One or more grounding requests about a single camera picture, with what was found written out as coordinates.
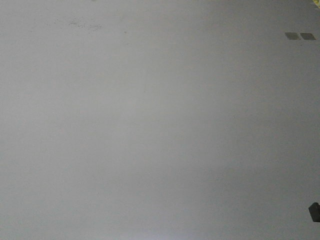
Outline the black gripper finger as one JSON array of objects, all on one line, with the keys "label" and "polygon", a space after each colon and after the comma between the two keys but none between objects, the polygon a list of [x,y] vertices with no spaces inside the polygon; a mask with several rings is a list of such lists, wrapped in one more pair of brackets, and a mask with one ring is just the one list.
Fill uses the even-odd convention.
[{"label": "black gripper finger", "polygon": [[317,202],[311,204],[308,208],[309,214],[313,222],[320,222],[320,205]]}]

